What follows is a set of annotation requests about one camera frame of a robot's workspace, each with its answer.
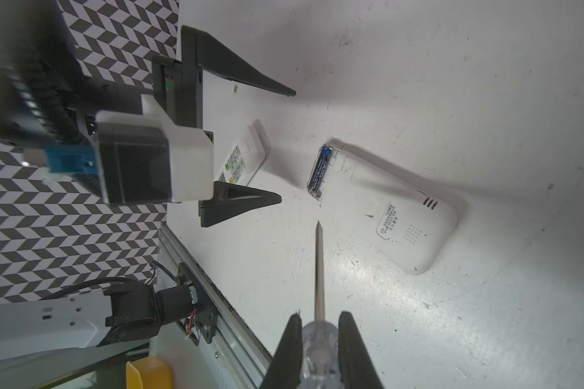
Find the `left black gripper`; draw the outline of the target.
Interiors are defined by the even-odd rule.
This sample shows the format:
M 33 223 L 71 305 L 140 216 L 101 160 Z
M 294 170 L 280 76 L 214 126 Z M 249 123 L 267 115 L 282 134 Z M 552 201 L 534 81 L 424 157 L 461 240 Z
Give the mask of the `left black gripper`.
M 153 95 L 174 124 L 203 129 L 203 72 L 286 97 L 294 89 L 262 74 L 207 32 L 183 25 L 181 62 L 152 57 Z M 213 197 L 199 202 L 201 227 L 208 228 L 245 212 L 280 204 L 274 192 L 216 181 Z

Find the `white remote with barcode label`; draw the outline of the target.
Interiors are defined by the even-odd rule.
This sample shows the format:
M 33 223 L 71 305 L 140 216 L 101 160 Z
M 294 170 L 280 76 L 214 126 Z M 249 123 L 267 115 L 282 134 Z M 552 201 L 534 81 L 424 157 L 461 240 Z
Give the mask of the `white remote with barcode label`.
M 248 186 L 265 157 L 259 133 L 253 125 L 249 125 L 234 142 L 214 178 L 220 182 Z

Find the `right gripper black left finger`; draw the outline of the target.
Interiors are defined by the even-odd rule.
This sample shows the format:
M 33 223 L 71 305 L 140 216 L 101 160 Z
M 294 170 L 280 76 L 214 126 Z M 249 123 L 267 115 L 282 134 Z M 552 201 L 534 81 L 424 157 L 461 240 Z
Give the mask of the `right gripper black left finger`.
M 290 316 L 261 389 L 296 389 L 303 362 L 303 324 L 299 314 Z

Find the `white remote with back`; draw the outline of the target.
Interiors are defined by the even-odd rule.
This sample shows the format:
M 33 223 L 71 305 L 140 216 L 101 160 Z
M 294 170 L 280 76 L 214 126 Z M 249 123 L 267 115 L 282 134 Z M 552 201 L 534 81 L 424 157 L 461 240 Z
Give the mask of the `white remote with back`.
M 430 269 L 457 227 L 455 207 L 343 147 L 325 144 L 334 152 L 318 194 L 310 196 L 404 272 L 418 276 Z

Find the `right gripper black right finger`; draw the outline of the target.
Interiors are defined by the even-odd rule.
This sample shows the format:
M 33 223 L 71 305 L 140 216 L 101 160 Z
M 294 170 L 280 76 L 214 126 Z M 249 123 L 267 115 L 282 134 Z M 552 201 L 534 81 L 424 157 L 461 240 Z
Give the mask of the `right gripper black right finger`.
M 338 359 L 344 388 L 383 388 L 352 313 L 338 320 Z

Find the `clear handle screwdriver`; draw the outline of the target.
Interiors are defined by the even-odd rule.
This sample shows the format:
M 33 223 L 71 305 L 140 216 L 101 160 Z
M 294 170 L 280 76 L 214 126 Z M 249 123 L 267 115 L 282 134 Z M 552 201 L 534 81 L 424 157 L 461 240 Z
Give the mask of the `clear handle screwdriver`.
M 343 388 L 338 358 L 338 329 L 325 316 L 324 239 L 316 223 L 314 320 L 302 330 L 303 358 L 299 388 Z

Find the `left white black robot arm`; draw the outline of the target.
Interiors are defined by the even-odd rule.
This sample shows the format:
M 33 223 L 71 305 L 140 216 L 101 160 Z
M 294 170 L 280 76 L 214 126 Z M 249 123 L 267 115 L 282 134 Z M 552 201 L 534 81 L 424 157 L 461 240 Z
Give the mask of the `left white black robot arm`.
M 259 72 L 207 32 L 180 29 L 181 57 L 152 58 L 153 89 L 88 77 L 54 1 L 0 1 L 0 141 L 27 162 L 73 178 L 109 206 L 196 201 L 201 226 L 281 202 L 279 194 L 213 173 L 203 128 L 203 75 L 286 97 L 292 88 Z M 155 337 L 182 324 L 211 340 L 217 311 L 184 272 L 174 286 L 126 277 L 103 290 L 72 285 L 38 301 L 0 305 L 0 361 L 63 348 Z

